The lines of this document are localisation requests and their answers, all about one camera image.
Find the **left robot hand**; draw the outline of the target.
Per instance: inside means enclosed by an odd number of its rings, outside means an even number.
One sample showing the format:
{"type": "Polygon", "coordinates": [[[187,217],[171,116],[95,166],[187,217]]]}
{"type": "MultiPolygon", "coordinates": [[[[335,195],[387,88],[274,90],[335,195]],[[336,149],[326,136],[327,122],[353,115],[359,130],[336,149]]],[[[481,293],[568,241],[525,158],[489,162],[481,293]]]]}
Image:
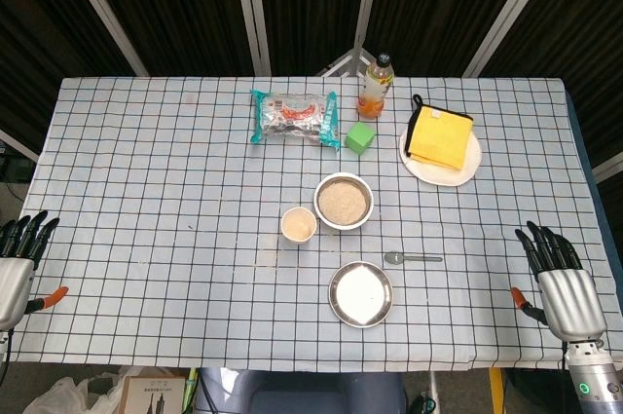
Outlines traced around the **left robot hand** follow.
{"type": "Polygon", "coordinates": [[[11,333],[25,315],[56,305],[68,292],[59,287],[46,297],[30,298],[36,271],[59,219],[44,223],[48,212],[26,215],[1,226],[1,332],[11,333]]]}

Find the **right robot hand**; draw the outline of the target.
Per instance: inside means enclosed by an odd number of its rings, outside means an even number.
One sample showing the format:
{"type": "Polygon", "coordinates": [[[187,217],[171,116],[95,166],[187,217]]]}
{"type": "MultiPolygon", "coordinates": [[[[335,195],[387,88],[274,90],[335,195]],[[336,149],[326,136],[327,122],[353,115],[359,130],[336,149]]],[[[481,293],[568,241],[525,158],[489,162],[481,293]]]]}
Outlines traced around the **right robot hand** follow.
{"type": "Polygon", "coordinates": [[[549,327],[566,343],[597,341],[607,330],[605,314],[591,275],[580,262],[573,245],[545,226],[529,221],[528,235],[515,234],[526,253],[540,292],[542,306],[536,308],[522,291],[511,295],[526,316],[549,327]]]}

